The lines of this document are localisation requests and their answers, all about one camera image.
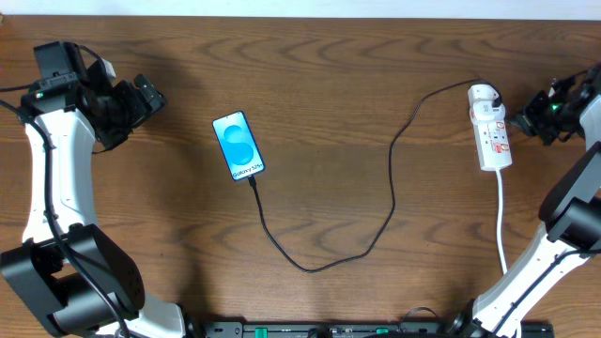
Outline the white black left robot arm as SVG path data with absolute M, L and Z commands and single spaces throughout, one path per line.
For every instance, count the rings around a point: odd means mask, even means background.
M 118 81 L 112 64 L 56 41 L 35 48 L 40 77 L 15 114 L 32 154 L 32 199 L 22 244 L 1 272 L 54 337 L 194 337 L 182 308 L 145 290 L 134 261 L 98 225 L 91 160 L 159 112 L 164 95 L 144 75 Z

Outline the blue Galaxy smartphone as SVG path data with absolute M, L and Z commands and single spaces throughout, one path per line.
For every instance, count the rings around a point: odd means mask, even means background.
M 213 120 L 212 127 L 230 175 L 235 181 L 266 169 L 246 115 L 242 111 Z

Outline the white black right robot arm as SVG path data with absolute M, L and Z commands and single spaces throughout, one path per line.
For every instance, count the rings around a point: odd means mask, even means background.
M 500 280 L 472 300 L 445 333 L 451 337 L 518 337 L 521 320 L 571 270 L 600 253 L 600 67 L 552 82 L 518 112 L 505 116 L 490 84 L 469 90 L 470 120 L 480 165 L 499 172 L 510 163 L 506 128 L 514 126 L 544 145 L 577 134 L 583 156 L 552 188 L 540 206 L 532 242 Z

